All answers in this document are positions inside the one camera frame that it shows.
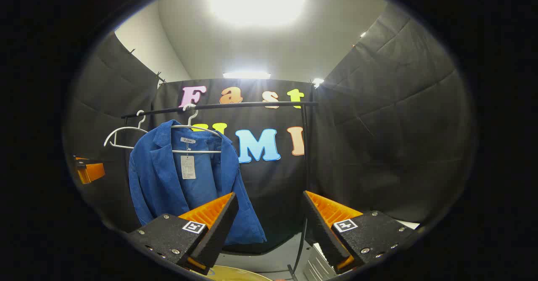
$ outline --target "white wall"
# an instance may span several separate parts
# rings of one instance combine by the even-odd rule
[[[155,1],[127,19],[115,34],[133,55],[167,82],[190,80],[163,30]]]

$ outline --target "blue corduroy jacket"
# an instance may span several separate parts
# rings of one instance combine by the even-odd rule
[[[237,152],[230,139],[210,132],[193,132],[170,120],[145,134],[134,146],[129,159],[129,188],[140,223],[146,225],[161,214],[179,216],[198,206],[231,193],[237,195],[239,211],[225,245],[267,241],[261,224],[248,199]],[[192,151],[221,151],[193,154],[196,179],[183,179],[181,159],[186,150],[181,138],[193,139]]]

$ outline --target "white plastic hanger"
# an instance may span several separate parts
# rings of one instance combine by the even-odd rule
[[[186,110],[187,107],[196,107],[196,105],[194,104],[187,104],[186,106],[183,107],[183,112]],[[140,113],[143,113],[144,111],[143,110],[140,110],[136,113],[136,116],[138,116],[138,114]],[[198,128],[199,130],[202,130],[202,131],[206,131],[206,132],[210,132],[210,133],[213,133],[214,135],[217,135],[217,136],[221,136],[219,133],[215,132],[215,131],[212,131],[212,130],[208,130],[207,128],[203,128],[203,127],[197,127],[197,126],[192,126],[190,125],[190,121],[196,117],[198,115],[198,110],[196,110],[196,112],[189,117],[189,121],[188,121],[188,124],[187,125],[173,125],[171,126],[172,128],[177,128],[177,127],[185,127],[185,128]],[[120,148],[127,148],[127,149],[134,149],[134,147],[132,146],[125,146],[125,145],[117,145],[116,144],[116,137],[118,135],[118,132],[121,131],[121,130],[138,130],[138,131],[142,131],[144,133],[147,133],[147,131],[143,130],[140,128],[142,122],[144,122],[144,120],[146,120],[146,115],[144,115],[144,118],[138,122],[138,127],[132,127],[132,126],[125,126],[125,127],[120,127],[120,128],[116,128],[113,132],[111,132],[105,139],[104,141],[104,144],[103,146],[106,146],[106,143],[109,142],[110,145],[112,145],[113,147],[120,147]],[[112,135],[114,135],[114,143],[112,143],[112,141],[109,141],[110,137],[112,137]],[[172,153],[194,153],[194,154],[209,154],[209,153],[221,153],[221,151],[191,151],[189,149],[189,145],[187,143],[187,150],[186,151],[178,151],[178,150],[175,150],[173,149],[171,151]]]
[[[140,113],[143,113],[144,111],[143,110],[140,110],[136,113],[136,116],[138,116],[138,114]],[[116,137],[118,135],[118,132],[121,131],[121,130],[138,130],[138,131],[142,131],[144,133],[147,133],[146,130],[142,130],[140,128],[140,125],[142,124],[142,122],[144,122],[144,120],[146,120],[146,115],[144,115],[144,118],[138,122],[138,127],[133,127],[133,126],[125,126],[125,127],[120,127],[120,128],[116,128],[115,130],[113,130],[112,133],[110,133],[108,135],[108,137],[106,137],[106,139],[104,140],[104,144],[103,146],[106,146],[106,143],[108,142],[108,139],[110,139],[110,137],[112,136],[112,134],[114,134],[114,143],[112,143],[112,141],[110,141],[110,145],[112,145],[113,147],[121,147],[121,148],[128,148],[128,149],[133,149],[134,147],[130,147],[130,146],[125,146],[125,145],[117,145],[116,144]]]
[[[196,107],[195,104],[187,104],[183,107],[183,112],[187,109],[187,108],[194,108]],[[217,136],[221,136],[219,133],[215,132],[215,131],[212,131],[212,130],[208,130],[207,128],[203,128],[203,127],[197,127],[197,126],[192,126],[190,124],[190,121],[192,119],[194,119],[194,117],[198,116],[198,110],[196,110],[194,112],[194,114],[192,116],[189,117],[189,121],[187,122],[187,125],[172,125],[171,128],[178,128],[178,127],[184,127],[184,128],[197,128],[199,130],[202,130],[202,131],[206,131],[206,132],[210,132],[210,133],[213,133],[214,135],[217,135]],[[189,149],[189,145],[187,143],[187,150],[186,151],[176,151],[175,149],[173,149],[171,151],[172,153],[195,153],[195,154],[209,154],[209,153],[221,153],[221,151],[191,151]]]

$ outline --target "letter m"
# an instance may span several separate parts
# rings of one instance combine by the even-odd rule
[[[254,135],[249,130],[239,130],[236,132],[236,136],[239,137],[240,148],[240,163],[248,163],[252,161],[252,158],[248,155],[254,156],[256,161],[260,161],[261,153],[265,149],[264,160],[267,162],[279,160],[280,154],[277,152],[277,143],[275,142],[275,135],[277,130],[272,128],[266,128],[261,132],[260,139],[256,140]]]

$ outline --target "clothing rack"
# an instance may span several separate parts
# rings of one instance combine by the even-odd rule
[[[302,120],[302,128],[303,128],[303,143],[304,143],[304,177],[306,180],[306,187],[307,190],[311,190],[311,180],[310,180],[310,169],[308,164],[308,120],[306,115],[306,107],[307,106],[318,106],[317,101],[274,101],[274,102],[241,102],[241,103],[225,103],[225,104],[202,104],[202,105],[196,105],[193,110],[211,110],[211,109],[230,109],[230,108],[236,108],[236,107],[254,107],[254,106],[301,106],[301,120]],[[164,114],[164,113],[182,113],[183,108],[182,107],[173,107],[171,109],[164,109],[164,110],[156,110],[156,111],[147,111],[147,112],[140,112],[138,116],[144,116],[144,115],[154,115],[154,114]],[[125,119],[125,124],[127,124],[127,120],[132,117],[137,117],[137,114],[129,114],[122,116],[121,118]],[[295,265],[292,266],[288,264],[288,271],[290,272],[290,275],[292,276],[292,279],[294,281],[297,281],[297,277],[295,276],[295,271],[297,270],[297,266],[299,264],[299,260],[301,259],[301,253],[304,245],[304,237],[306,235],[307,230],[307,218],[304,217],[303,220],[303,227],[301,230],[301,241],[299,243],[299,249],[297,253],[297,258],[295,260]]]

